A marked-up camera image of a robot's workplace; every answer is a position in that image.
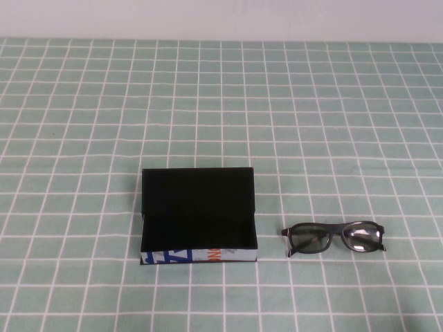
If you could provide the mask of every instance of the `white wall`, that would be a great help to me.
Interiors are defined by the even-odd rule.
[[[0,35],[443,42],[443,0],[0,0]]]

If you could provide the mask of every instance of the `green checkered tablecloth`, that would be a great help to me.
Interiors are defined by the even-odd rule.
[[[442,109],[441,44],[0,39],[0,331],[442,332]],[[141,168],[248,165],[256,264],[139,266]]]

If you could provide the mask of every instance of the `tinted lens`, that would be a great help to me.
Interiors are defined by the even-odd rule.
[[[291,232],[294,249],[298,252],[316,252],[326,248],[329,230],[316,225],[302,225]]]
[[[343,231],[348,246],[355,251],[366,252],[379,249],[380,232],[375,225],[358,223],[349,225]]]

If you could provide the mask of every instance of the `sunglasses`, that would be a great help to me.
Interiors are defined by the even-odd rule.
[[[345,246],[352,251],[386,251],[381,244],[385,229],[373,221],[355,221],[353,223],[297,223],[282,230],[282,236],[289,237],[291,250],[288,257],[296,252],[317,254],[331,246],[332,237],[340,235]]]

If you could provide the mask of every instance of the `black eyeglass frame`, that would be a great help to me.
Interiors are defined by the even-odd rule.
[[[345,237],[345,229],[351,225],[373,225],[373,226],[375,226],[375,228],[380,232],[379,242],[374,243],[373,249],[364,250],[364,251],[355,250],[352,246],[350,246],[347,243],[346,237]],[[320,250],[310,250],[310,251],[306,251],[306,250],[297,248],[297,246],[295,246],[292,242],[291,234],[296,228],[299,228],[300,226],[321,226],[324,229],[329,230],[329,239],[327,240],[326,246]],[[329,247],[331,246],[332,238],[334,235],[340,235],[341,240],[343,241],[345,246],[348,249],[355,251],[355,252],[366,253],[366,252],[374,252],[377,250],[386,251],[386,247],[381,243],[384,233],[385,233],[384,227],[380,226],[378,223],[375,223],[374,221],[353,221],[351,223],[297,223],[290,228],[285,228],[284,230],[282,230],[282,236],[288,237],[289,243],[291,244],[291,249],[288,252],[288,257],[292,256],[296,252],[299,252],[302,254],[318,254],[320,252],[324,252],[324,251],[328,250]]]

